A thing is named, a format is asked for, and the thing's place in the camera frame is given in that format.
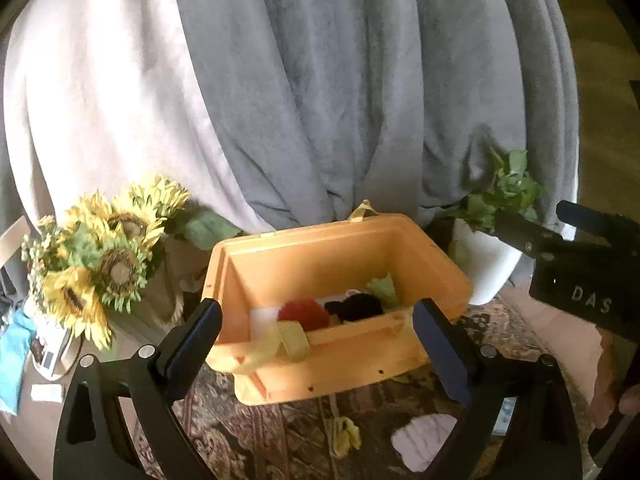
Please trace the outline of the person's right hand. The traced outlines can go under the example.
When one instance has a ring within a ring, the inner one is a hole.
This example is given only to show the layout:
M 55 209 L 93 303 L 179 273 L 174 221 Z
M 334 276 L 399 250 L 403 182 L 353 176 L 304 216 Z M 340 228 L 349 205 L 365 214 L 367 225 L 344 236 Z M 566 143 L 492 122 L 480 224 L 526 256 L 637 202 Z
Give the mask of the person's right hand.
M 600 327 L 597 331 L 601 336 L 601 355 L 598 359 L 589 414 L 594 426 L 603 429 L 615 411 L 631 417 L 639 414 L 639 386 L 634 385 L 626 390 L 620 388 L 622 364 L 616 353 L 615 335 Z

